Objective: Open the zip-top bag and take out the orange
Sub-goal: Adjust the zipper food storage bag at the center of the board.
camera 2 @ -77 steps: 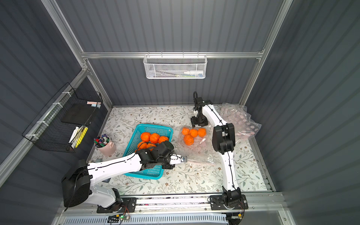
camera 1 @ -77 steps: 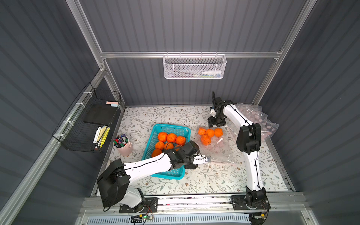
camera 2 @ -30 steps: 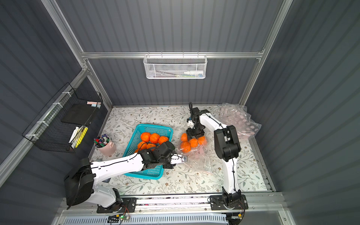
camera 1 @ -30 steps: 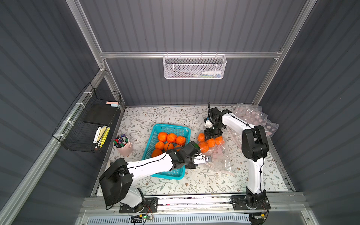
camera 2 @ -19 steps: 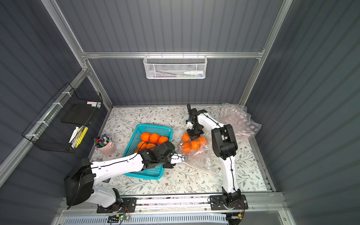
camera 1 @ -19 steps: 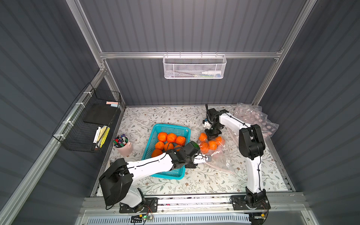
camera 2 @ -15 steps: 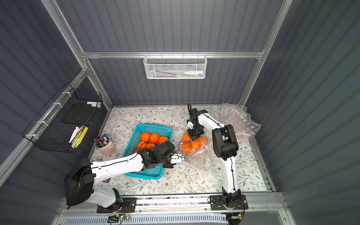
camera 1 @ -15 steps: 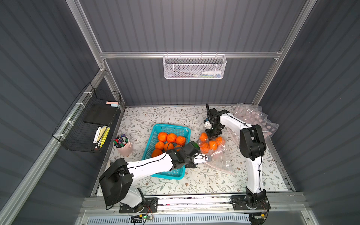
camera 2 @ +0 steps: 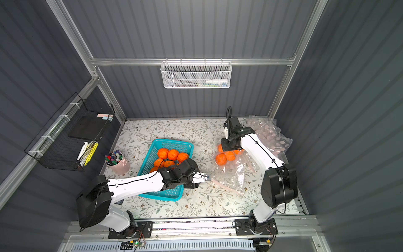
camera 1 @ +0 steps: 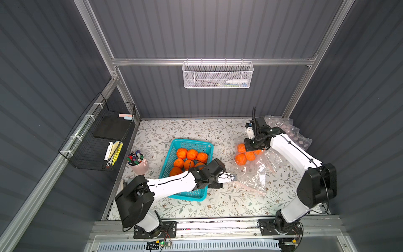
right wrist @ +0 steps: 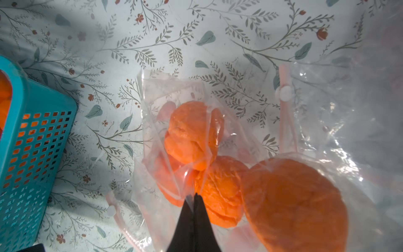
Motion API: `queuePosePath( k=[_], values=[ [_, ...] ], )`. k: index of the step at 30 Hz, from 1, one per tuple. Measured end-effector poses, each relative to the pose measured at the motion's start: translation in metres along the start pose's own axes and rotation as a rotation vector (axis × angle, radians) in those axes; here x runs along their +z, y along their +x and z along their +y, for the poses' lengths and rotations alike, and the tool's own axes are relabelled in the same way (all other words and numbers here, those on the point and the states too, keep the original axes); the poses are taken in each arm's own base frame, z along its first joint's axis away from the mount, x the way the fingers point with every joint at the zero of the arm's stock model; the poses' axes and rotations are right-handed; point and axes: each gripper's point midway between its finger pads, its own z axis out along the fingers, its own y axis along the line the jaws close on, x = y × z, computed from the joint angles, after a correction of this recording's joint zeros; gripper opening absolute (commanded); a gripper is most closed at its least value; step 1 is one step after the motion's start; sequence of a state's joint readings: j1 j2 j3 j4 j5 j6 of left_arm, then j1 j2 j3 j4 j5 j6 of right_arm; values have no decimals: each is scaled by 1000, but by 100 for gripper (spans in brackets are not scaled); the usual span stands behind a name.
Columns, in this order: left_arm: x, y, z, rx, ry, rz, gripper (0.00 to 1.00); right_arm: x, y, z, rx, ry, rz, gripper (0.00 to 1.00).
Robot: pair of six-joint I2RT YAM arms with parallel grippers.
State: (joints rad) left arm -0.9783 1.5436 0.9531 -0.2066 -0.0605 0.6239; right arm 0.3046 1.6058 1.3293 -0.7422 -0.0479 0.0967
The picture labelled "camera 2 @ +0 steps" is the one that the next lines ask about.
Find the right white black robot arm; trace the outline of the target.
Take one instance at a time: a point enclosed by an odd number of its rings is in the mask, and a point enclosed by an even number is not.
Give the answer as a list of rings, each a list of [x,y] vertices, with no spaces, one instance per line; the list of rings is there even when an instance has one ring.
[[[246,151],[263,169],[262,200],[248,218],[250,229],[256,233],[269,225],[275,213],[298,197],[297,172],[265,147],[251,127],[242,125],[237,117],[233,117],[232,107],[226,110],[224,133],[225,137],[221,139],[224,153]]]

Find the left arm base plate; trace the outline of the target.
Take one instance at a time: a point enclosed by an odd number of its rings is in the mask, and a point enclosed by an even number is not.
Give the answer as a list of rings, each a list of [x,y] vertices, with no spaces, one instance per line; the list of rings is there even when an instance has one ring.
[[[140,239],[150,238],[153,230],[153,222],[136,222],[131,224],[122,232],[116,232],[113,229],[109,229],[109,239]]]

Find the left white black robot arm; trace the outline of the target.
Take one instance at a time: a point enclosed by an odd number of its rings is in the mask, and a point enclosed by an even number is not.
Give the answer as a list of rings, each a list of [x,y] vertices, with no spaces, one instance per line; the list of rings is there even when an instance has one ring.
[[[140,194],[175,189],[179,185],[194,189],[210,180],[211,175],[202,173],[192,159],[136,177],[108,180],[105,175],[99,175],[76,198],[80,230],[101,225],[122,237],[133,237],[140,228],[130,211],[124,212],[115,206],[117,202]]]

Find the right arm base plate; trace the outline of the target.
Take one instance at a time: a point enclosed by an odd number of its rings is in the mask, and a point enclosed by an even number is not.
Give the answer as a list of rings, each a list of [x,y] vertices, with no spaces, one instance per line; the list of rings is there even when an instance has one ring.
[[[272,218],[263,223],[258,223],[253,218],[249,219],[235,219],[232,222],[233,228],[235,228],[237,236],[249,236],[249,235],[268,235],[275,236],[278,234],[277,225],[275,219]]]

